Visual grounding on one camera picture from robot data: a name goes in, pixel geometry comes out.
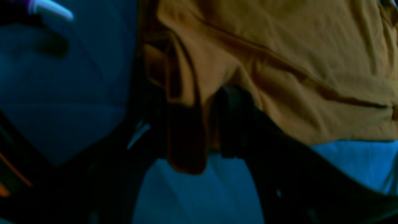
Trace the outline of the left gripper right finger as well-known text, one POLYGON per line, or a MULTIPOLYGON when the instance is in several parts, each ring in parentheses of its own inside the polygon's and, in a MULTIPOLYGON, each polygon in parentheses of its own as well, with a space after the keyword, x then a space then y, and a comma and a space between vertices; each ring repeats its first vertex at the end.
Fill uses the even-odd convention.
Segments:
POLYGON ((361 186, 285 134, 249 92, 222 86, 215 95, 224 158, 250 170, 266 224, 396 224, 397 197, 361 186))

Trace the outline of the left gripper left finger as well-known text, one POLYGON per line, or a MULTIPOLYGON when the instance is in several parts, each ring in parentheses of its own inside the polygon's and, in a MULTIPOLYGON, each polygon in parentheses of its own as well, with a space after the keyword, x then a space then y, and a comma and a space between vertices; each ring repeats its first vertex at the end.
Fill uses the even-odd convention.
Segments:
POLYGON ((14 224, 129 224, 145 174, 165 158, 165 96, 141 105, 150 128, 138 134, 127 119, 109 136, 59 167, 35 149, 1 113, 1 153, 33 186, 1 197, 1 218, 14 224))

